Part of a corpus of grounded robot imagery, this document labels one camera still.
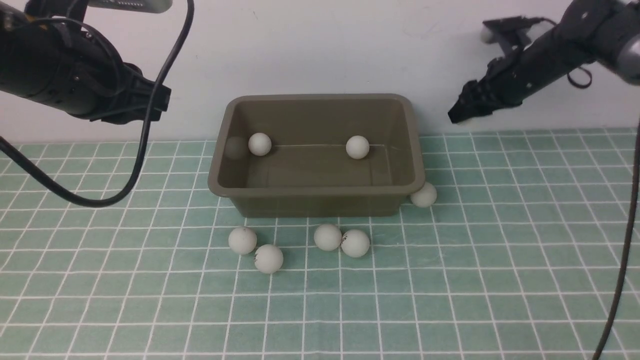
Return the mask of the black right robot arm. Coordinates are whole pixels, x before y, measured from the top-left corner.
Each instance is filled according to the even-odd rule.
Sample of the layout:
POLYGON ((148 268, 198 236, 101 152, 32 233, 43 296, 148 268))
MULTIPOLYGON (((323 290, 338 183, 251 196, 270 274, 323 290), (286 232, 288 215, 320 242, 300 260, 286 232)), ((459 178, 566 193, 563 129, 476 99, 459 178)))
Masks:
POLYGON ((544 17, 514 16, 483 21, 481 39, 503 55, 487 64, 484 77, 469 80, 448 111, 451 123, 491 116, 523 101, 571 71, 598 62, 630 85, 639 84, 639 2, 574 0, 559 22, 536 39, 528 30, 544 17))

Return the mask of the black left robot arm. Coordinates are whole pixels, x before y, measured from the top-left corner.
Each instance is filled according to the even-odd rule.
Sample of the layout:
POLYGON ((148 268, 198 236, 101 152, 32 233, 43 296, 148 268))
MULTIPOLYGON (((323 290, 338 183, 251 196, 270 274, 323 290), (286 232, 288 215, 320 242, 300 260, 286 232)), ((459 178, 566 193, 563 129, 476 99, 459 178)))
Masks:
POLYGON ((20 10, 1 3, 2 92, 69 116, 112 125, 160 119, 171 89, 126 63, 97 30, 83 27, 88 7, 160 14, 171 0, 29 0, 20 10))

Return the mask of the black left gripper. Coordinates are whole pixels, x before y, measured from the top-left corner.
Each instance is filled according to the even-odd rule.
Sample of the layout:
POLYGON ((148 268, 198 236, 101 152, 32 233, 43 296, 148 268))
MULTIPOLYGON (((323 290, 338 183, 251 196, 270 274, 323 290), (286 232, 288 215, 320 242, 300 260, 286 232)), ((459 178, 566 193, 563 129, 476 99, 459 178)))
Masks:
POLYGON ((155 86, 144 77, 142 70, 127 63, 109 39, 91 28, 80 29, 73 23, 55 25, 55 36, 65 55, 74 61, 68 95, 85 96, 79 105, 73 105, 68 114, 78 119, 102 121, 112 125, 126 125, 146 118, 151 105, 150 120, 159 121, 169 109, 171 89, 155 86))

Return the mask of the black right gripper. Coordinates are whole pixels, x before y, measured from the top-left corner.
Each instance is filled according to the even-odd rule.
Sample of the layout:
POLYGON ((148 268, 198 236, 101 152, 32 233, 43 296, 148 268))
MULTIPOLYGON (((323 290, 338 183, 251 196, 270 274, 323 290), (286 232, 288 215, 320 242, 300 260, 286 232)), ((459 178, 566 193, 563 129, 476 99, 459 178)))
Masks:
POLYGON ((494 59, 484 77, 469 80, 447 115, 452 124, 475 117, 475 113, 518 107, 523 100, 546 85, 546 53, 542 50, 516 51, 494 59))

